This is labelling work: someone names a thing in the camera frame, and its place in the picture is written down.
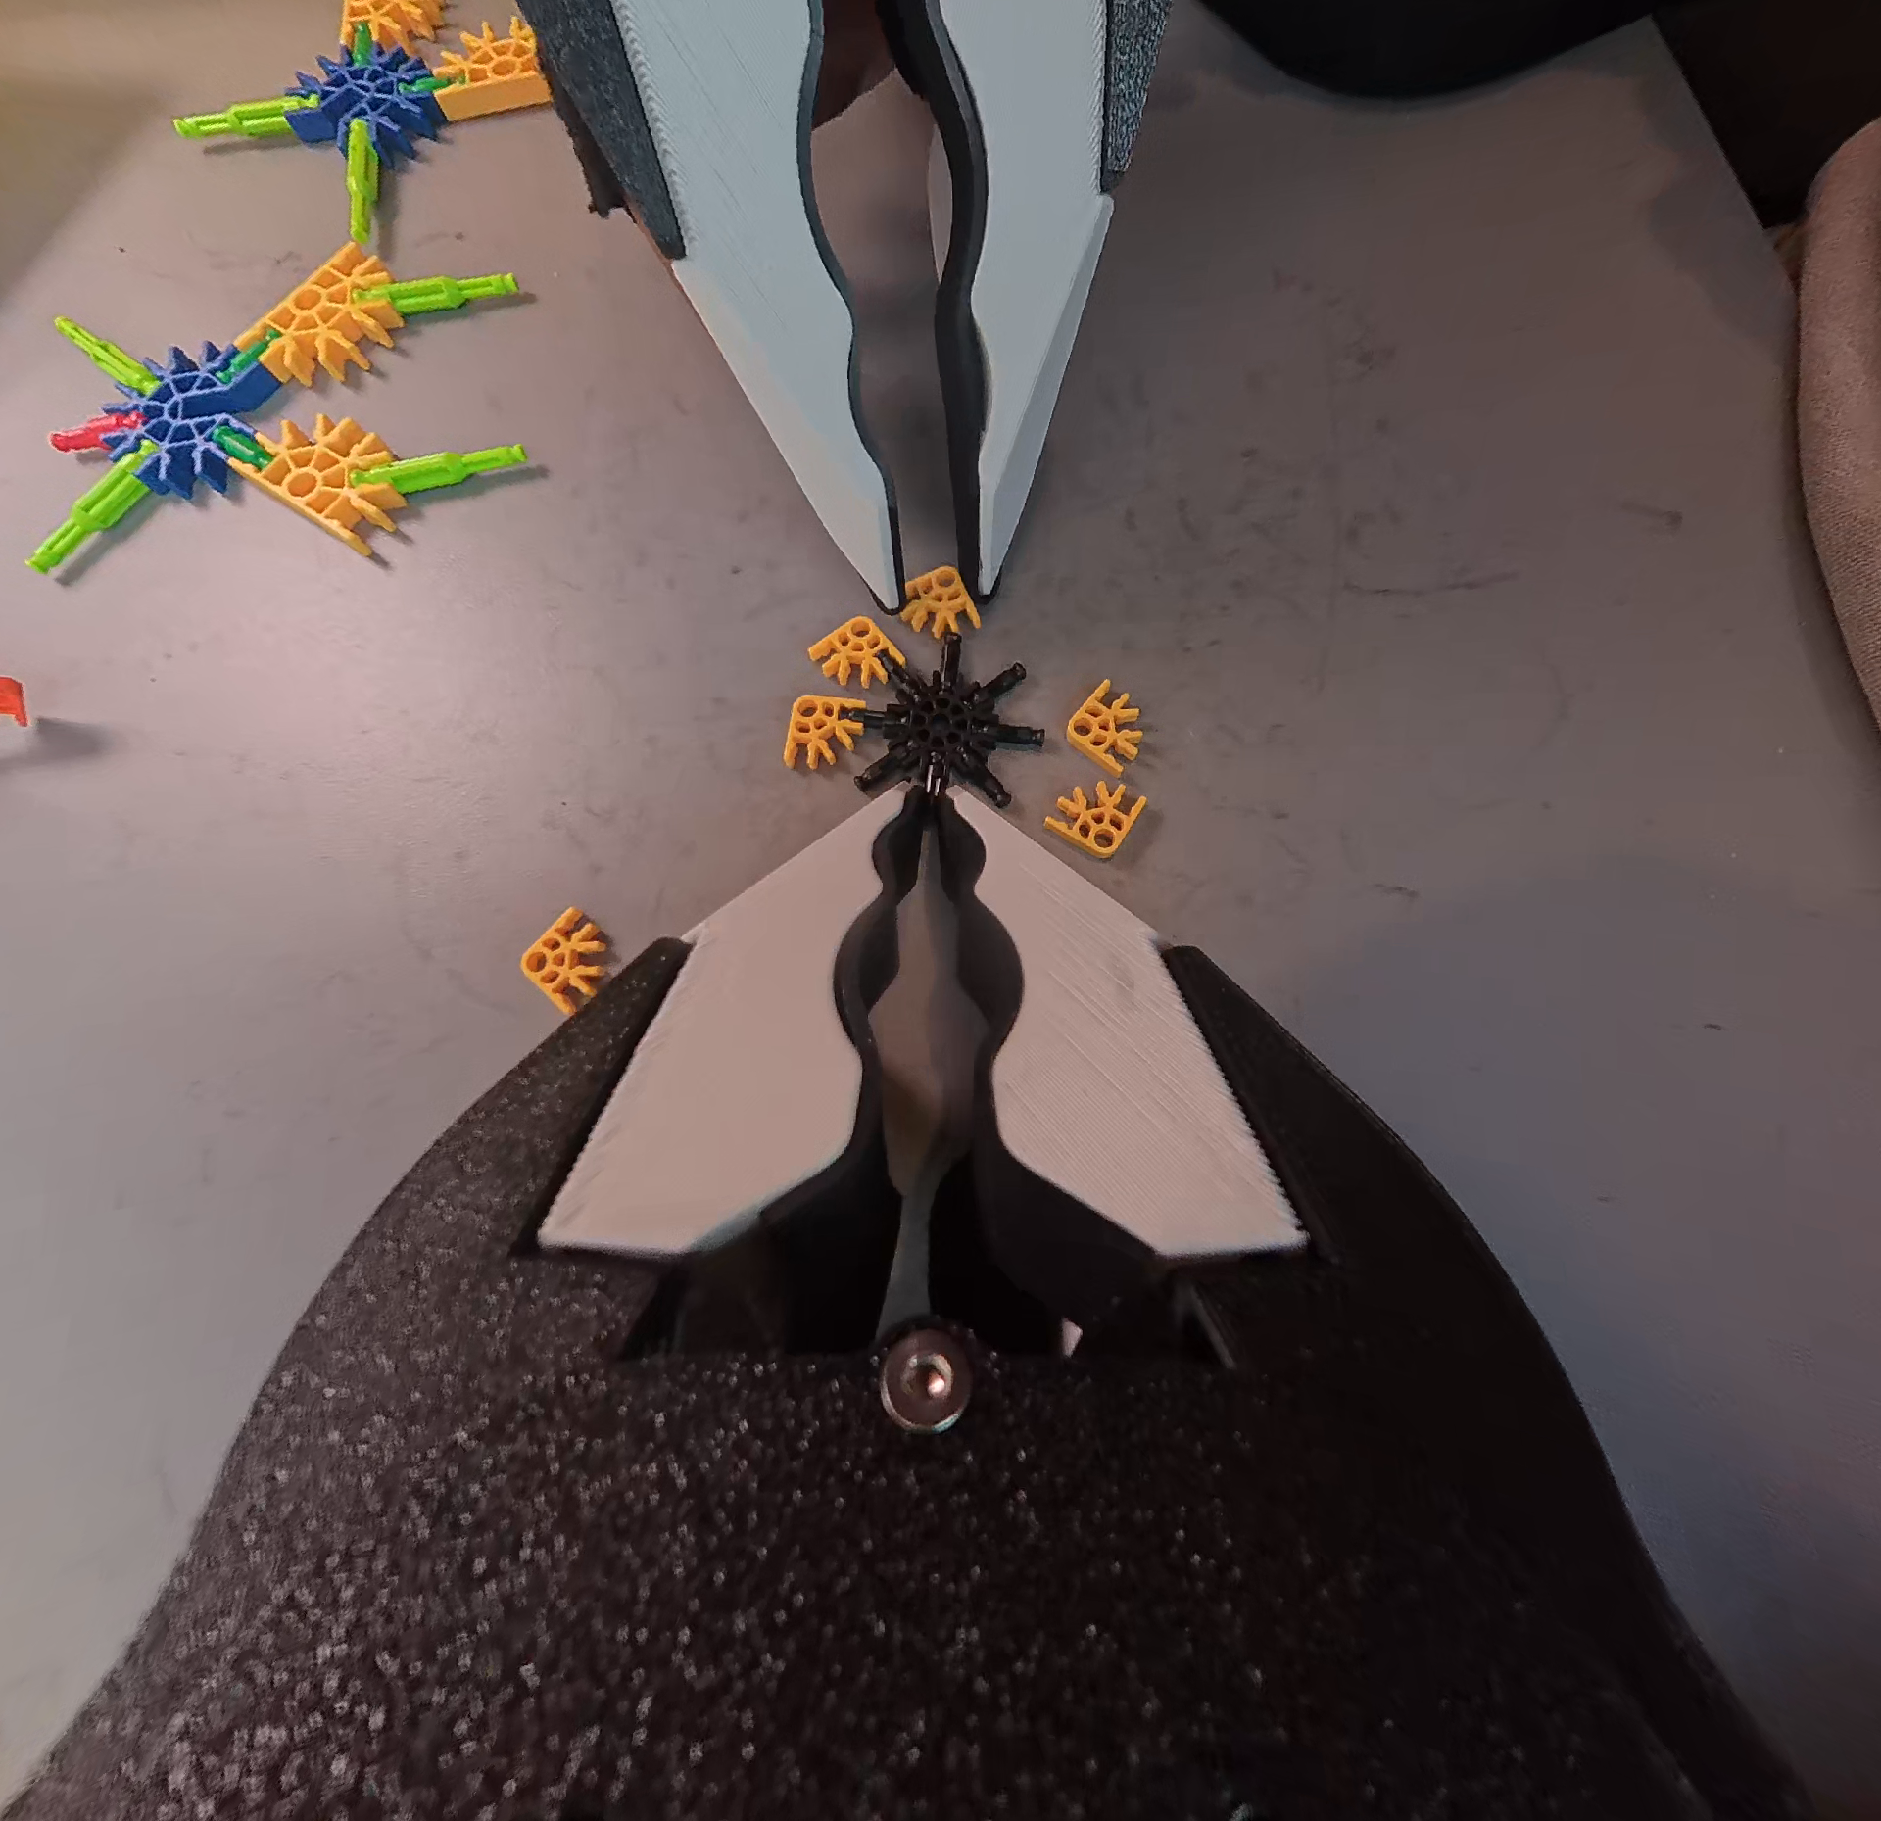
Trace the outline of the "blue yellow green toy assembly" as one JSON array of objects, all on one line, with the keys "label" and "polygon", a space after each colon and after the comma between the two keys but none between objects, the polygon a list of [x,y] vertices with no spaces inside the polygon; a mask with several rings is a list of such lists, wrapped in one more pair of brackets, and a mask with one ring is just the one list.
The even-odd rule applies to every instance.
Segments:
[{"label": "blue yellow green toy assembly", "polygon": [[370,350],[394,348],[415,318],[521,294],[511,272],[399,280],[373,246],[388,172],[453,124],[538,109],[552,97],[523,16],[507,30],[467,30],[455,47],[427,54],[445,16],[447,0],[341,0],[338,48],[296,72],[291,89],[174,119],[183,141],[294,141],[336,151],[348,235],[249,329],[200,353],[142,358],[71,318],[54,322],[111,379],[116,399],[48,436],[59,452],[103,454],[110,465],[29,554],[39,575],[57,575],[152,499],[189,504],[235,483],[373,558],[370,536],[394,536],[395,514],[415,496],[530,464],[523,445],[404,458],[354,417],[318,416],[308,429],[283,419],[278,431],[259,421],[281,390],[367,374]]}]

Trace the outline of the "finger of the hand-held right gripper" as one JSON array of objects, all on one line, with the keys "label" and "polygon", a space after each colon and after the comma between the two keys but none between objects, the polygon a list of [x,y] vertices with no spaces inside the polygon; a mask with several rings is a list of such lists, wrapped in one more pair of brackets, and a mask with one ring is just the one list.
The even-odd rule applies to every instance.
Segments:
[{"label": "finger of the hand-held right gripper", "polygon": [[1108,0],[893,0],[952,183],[934,343],[959,568],[993,594],[1114,202]]},{"label": "finger of the hand-held right gripper", "polygon": [[840,551],[897,605],[897,494],[811,179],[823,0],[612,2],[676,206],[676,281]]}]

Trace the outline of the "small yellow connectors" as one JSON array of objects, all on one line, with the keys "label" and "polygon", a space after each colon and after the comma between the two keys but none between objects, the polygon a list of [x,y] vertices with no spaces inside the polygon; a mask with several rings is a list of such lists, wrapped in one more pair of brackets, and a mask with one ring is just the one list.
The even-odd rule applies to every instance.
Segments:
[{"label": "small yellow connectors", "polygon": [[[1095,785],[1095,798],[1076,787],[1056,801],[1058,813],[1045,819],[1056,839],[1095,860],[1111,860],[1130,842],[1146,808],[1146,798],[1127,799],[1125,782]],[[557,1010],[575,1013],[578,999],[598,992],[604,973],[607,938],[580,906],[566,909],[521,954],[521,972]]]}]

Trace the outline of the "black snowflake connector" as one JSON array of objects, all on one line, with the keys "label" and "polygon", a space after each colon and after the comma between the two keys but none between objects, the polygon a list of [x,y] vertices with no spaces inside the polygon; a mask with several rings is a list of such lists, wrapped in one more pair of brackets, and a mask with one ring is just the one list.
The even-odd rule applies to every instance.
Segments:
[{"label": "black snowflake connector", "polygon": [[1023,663],[998,672],[987,682],[962,672],[962,636],[946,633],[938,668],[921,678],[890,665],[890,701],[882,711],[866,710],[862,724],[886,743],[882,756],[854,776],[864,796],[909,782],[930,799],[954,785],[973,787],[995,810],[1010,810],[1013,796],[990,765],[1000,749],[1038,752],[1045,733],[1013,726],[1000,718],[1000,702],[1026,678]]}]

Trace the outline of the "beige sweatshirt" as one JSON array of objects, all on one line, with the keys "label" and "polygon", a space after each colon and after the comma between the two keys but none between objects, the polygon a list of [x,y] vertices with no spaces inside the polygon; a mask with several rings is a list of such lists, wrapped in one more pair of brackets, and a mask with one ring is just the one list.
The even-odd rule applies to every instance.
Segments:
[{"label": "beige sweatshirt", "polygon": [[1880,121],[1824,164],[1800,235],[1800,483],[1851,672],[1880,715]]}]

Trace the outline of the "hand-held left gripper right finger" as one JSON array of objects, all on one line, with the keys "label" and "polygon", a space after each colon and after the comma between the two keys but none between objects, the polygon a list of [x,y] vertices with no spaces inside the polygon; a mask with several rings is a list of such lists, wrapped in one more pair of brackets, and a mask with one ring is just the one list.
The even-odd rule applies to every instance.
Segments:
[{"label": "hand-held left gripper right finger", "polygon": [[1003,1150],[1164,1258],[1304,1247],[1155,930],[980,799],[955,813],[958,970]]}]

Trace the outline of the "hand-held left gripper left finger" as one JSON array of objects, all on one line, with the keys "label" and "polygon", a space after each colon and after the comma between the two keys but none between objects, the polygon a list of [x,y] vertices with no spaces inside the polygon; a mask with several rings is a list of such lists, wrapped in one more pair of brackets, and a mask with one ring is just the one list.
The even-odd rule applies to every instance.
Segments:
[{"label": "hand-held left gripper left finger", "polygon": [[547,1248],[691,1254],[851,1146],[919,829],[893,793],[690,932],[648,1034],[543,1223]]}]

